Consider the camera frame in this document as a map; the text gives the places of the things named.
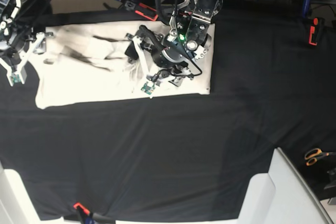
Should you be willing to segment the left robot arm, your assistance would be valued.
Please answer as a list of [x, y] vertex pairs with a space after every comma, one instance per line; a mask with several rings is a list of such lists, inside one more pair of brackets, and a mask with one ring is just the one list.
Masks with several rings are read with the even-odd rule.
[[[166, 17], [161, 1], [155, 0], [156, 13], [170, 28], [165, 36], [141, 25], [133, 41], [142, 71], [147, 79], [144, 90], [169, 82], [179, 87], [185, 78], [202, 75], [197, 61], [208, 53], [212, 37], [207, 33], [212, 18], [220, 11], [223, 0], [175, 0], [170, 17]], [[188, 65], [197, 67], [192, 73]]]

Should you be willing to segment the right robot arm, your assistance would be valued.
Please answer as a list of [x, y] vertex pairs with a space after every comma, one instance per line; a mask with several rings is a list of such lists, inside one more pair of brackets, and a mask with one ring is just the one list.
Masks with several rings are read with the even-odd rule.
[[27, 50], [42, 31], [39, 19], [52, 10], [51, 0], [1, 0], [1, 59]]

